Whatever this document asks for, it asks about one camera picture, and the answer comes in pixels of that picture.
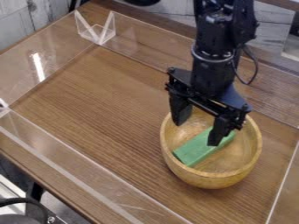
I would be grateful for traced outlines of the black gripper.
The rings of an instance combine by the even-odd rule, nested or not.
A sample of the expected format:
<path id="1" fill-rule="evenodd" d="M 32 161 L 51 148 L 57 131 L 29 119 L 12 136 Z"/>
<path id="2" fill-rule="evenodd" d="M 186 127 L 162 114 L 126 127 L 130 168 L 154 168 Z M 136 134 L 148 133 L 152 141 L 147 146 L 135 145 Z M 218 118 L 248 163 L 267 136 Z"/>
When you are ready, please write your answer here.
<path id="1" fill-rule="evenodd" d="M 166 89 L 170 95 L 172 121 L 176 126 L 188 120 L 196 107 L 215 117 L 208 135 L 208 146 L 218 146 L 232 130 L 240 130 L 251 106 L 234 88 L 239 54 L 203 51 L 191 46 L 191 71 L 170 67 Z"/>

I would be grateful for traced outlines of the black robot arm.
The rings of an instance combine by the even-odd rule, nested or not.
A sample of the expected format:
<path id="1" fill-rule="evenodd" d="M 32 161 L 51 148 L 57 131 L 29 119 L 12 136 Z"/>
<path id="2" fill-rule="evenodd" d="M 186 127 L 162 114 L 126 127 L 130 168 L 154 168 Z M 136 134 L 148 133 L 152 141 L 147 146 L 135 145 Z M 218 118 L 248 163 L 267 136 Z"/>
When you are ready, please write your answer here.
<path id="1" fill-rule="evenodd" d="M 251 106 L 234 87 L 242 53 L 256 37 L 254 0 L 194 0 L 196 38 L 191 70 L 171 67 L 166 89 L 174 123 L 180 126 L 199 108 L 215 116 L 207 145 L 216 146 L 243 128 Z"/>

